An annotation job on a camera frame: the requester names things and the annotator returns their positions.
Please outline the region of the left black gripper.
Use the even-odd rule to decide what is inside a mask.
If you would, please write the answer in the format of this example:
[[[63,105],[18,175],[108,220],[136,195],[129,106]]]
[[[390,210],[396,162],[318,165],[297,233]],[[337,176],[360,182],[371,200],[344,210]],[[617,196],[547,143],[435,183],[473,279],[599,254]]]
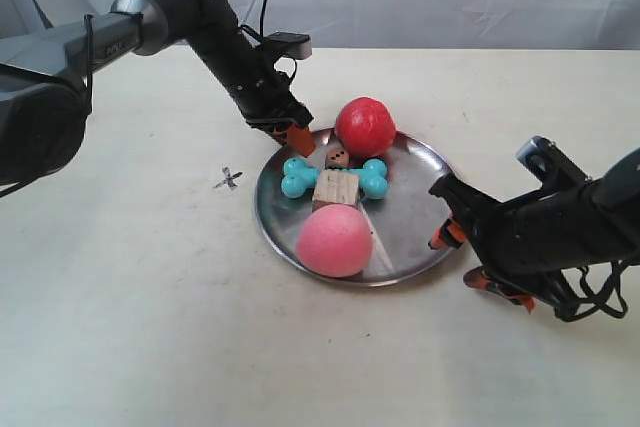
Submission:
[[[262,51],[248,46],[230,63],[229,74],[227,90],[252,128],[303,157],[315,151],[308,127],[311,112],[291,92],[287,75],[277,71]]]

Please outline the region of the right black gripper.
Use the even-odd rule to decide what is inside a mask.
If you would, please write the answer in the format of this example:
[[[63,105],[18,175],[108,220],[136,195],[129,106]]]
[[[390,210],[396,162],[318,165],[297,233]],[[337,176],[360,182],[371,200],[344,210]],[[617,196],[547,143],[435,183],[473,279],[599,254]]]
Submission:
[[[524,232],[509,218],[516,202],[500,202],[466,184],[454,174],[440,177],[429,193],[443,199],[449,217],[432,235],[432,250],[469,244],[480,265],[463,276],[472,289],[497,295],[528,313],[537,300],[559,311],[575,300],[575,291],[561,273],[546,272],[525,243]]]

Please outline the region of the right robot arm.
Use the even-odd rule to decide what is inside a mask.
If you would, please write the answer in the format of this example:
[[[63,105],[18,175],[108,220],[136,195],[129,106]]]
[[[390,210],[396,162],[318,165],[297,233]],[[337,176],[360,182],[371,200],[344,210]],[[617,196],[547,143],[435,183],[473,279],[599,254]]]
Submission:
[[[300,269],[362,286],[393,284],[469,245],[479,266],[466,286],[565,322],[615,318],[621,275],[639,262],[639,156],[593,179],[554,142],[517,154],[536,190],[500,201],[463,182],[433,149],[405,134],[379,156],[358,156],[319,130],[312,157],[281,148],[263,168],[255,207],[274,249]]]

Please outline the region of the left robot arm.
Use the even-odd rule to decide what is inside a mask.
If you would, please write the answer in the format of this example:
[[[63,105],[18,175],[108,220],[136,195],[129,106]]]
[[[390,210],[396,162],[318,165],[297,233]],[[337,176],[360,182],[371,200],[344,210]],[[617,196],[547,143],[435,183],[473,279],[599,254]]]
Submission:
[[[81,146],[93,78],[128,53],[151,56],[183,41],[246,123],[307,156],[312,116],[276,62],[311,53],[306,34],[264,35],[239,22],[228,0],[116,0],[104,15],[1,42],[1,192],[65,167]]]

